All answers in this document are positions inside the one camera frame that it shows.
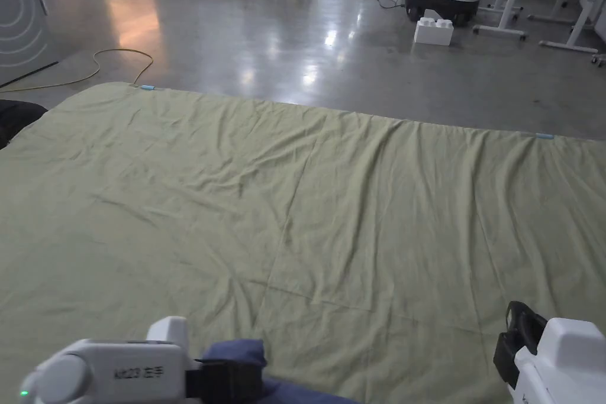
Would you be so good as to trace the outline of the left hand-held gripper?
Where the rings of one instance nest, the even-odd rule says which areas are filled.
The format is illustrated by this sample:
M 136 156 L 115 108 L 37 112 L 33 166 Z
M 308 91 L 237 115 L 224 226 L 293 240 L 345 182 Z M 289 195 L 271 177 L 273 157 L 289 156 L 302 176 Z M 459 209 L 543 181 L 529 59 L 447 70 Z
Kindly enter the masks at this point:
M 78 340 L 54 353 L 21 383 L 19 403 L 194 403 L 186 372 L 194 370 L 187 320 L 168 316 L 143 340 Z M 203 403 L 253 403 L 263 396 L 261 366 L 202 362 Z

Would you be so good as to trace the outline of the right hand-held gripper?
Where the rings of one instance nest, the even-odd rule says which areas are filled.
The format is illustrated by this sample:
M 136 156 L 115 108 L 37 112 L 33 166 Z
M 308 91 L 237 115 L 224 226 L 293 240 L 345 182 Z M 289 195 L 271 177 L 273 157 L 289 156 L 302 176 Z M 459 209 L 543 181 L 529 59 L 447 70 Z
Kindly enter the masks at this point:
M 552 318 L 511 301 L 493 362 L 513 403 L 605 403 L 605 336 L 588 321 Z

